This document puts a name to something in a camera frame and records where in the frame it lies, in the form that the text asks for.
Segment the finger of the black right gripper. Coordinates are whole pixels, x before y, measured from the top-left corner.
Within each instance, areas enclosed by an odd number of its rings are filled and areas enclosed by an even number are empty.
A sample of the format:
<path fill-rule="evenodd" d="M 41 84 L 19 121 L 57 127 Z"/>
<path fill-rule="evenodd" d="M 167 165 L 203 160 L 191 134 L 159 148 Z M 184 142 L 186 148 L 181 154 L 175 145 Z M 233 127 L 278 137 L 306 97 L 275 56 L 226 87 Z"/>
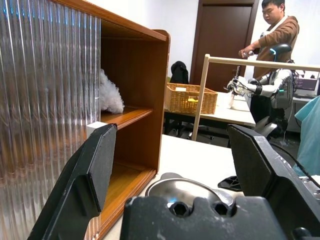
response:
<path fill-rule="evenodd" d="M 230 176 L 222 180 L 217 184 L 219 188 L 233 191 L 233 192 L 241 192 L 242 188 L 239 183 L 238 177 L 237 176 Z"/>

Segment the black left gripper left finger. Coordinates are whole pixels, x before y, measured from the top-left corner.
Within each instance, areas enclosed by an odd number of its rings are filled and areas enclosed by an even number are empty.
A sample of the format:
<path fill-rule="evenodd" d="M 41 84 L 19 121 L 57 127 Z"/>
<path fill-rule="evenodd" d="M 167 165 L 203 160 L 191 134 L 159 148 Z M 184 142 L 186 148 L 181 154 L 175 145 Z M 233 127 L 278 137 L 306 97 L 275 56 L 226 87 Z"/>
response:
<path fill-rule="evenodd" d="M 102 212 L 113 169 L 117 125 L 93 131 L 65 164 L 28 239 L 83 240 Z"/>

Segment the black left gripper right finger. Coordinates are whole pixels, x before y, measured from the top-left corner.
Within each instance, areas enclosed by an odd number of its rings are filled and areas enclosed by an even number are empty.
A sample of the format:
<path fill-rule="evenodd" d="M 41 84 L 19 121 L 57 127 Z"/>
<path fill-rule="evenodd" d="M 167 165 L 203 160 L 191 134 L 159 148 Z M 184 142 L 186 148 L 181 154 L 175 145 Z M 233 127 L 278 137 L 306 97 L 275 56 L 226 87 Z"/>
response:
<path fill-rule="evenodd" d="M 263 197 L 285 235 L 320 237 L 320 201 L 290 164 L 261 134 L 230 124 L 227 127 L 234 167 L 245 196 Z"/>

